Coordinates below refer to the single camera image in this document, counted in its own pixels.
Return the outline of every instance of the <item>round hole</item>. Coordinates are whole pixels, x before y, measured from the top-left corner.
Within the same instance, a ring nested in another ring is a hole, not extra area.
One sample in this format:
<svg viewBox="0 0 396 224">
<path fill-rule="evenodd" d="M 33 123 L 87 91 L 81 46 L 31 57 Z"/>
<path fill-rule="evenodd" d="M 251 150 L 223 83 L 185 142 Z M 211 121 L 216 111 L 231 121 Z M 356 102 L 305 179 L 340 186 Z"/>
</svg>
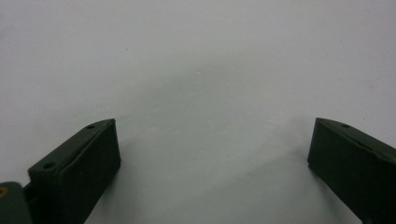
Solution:
<svg viewBox="0 0 396 224">
<path fill-rule="evenodd" d="M 49 162 L 44 165 L 44 169 L 49 170 L 55 166 L 55 162 Z"/>
<path fill-rule="evenodd" d="M 8 193 L 8 188 L 0 188 L 0 198 L 3 198 Z"/>
</svg>

